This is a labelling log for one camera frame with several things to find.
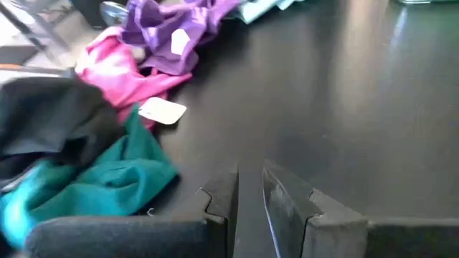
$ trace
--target garment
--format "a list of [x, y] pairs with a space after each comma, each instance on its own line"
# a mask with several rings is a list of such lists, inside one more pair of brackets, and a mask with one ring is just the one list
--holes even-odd
[[[131, 47], [118, 40], [122, 29], [110, 27], [102, 32], [79, 58], [75, 71], [81, 80], [99, 87], [103, 96], [118, 109], [123, 122], [136, 102], [143, 104], [150, 97], [166, 98], [166, 91], [191, 78], [160, 74], [156, 70], [144, 77], [137, 69]], [[153, 121], [142, 119], [150, 128]]]
[[1, 198], [1, 230], [15, 247], [41, 221], [58, 216], [127, 216], [177, 174], [141, 124], [138, 106], [117, 140], [79, 175], [74, 166], [41, 160], [18, 188]]
[[233, 15], [237, 16], [244, 23], [250, 24], [258, 19], [264, 13], [269, 11], [275, 5], [280, 10], [287, 9], [294, 1], [304, 0], [256, 0], [256, 1], [243, 1]]
[[7, 82], [0, 89], [0, 186], [42, 156], [87, 166], [123, 134], [96, 87], [56, 77]]
[[240, 0], [196, 0], [161, 6], [154, 0], [131, 0], [121, 39], [147, 47], [141, 67], [155, 67], [170, 75], [190, 72], [198, 62], [195, 46], [217, 35], [220, 20]]

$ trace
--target blue cloth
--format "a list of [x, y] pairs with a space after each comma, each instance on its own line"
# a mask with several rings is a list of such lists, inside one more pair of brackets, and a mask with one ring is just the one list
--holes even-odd
[[244, 23], [250, 24], [274, 6], [277, 6], [281, 10], [285, 10], [294, 1], [304, 0], [257, 0], [252, 2], [243, 0], [237, 7], [236, 16]]
[[39, 222], [59, 216], [127, 216], [159, 193], [177, 172], [142, 126], [138, 106], [125, 129], [83, 172], [41, 160], [15, 191], [2, 196], [1, 230], [8, 242], [22, 248]]

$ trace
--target purple cloth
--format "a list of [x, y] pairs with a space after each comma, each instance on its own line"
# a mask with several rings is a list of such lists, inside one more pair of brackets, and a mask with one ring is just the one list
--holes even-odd
[[170, 74], [190, 72], [198, 62], [195, 46], [213, 39], [220, 20], [240, 0], [196, 0], [162, 6], [154, 0], [130, 0], [121, 33], [126, 44], [146, 48], [140, 68], [155, 67]]

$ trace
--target table surface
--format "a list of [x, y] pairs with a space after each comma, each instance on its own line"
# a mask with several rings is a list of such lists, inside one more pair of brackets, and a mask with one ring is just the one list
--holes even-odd
[[308, 0], [199, 51], [188, 107], [157, 128], [180, 205], [240, 166], [235, 257], [274, 257], [262, 201], [269, 158], [367, 216], [459, 217], [459, 5]]

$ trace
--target pink fabric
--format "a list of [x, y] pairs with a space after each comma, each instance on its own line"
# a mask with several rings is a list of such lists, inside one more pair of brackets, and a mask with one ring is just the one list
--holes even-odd
[[[104, 98], [118, 108], [118, 119], [123, 122], [132, 104], [142, 105], [153, 96], [166, 98], [166, 91], [190, 79], [191, 73], [171, 76], [152, 70], [148, 77], [139, 74], [131, 47], [118, 40], [121, 31], [121, 27], [103, 31], [79, 58], [75, 72], [103, 91]], [[153, 121], [144, 118], [143, 124], [150, 128]]]

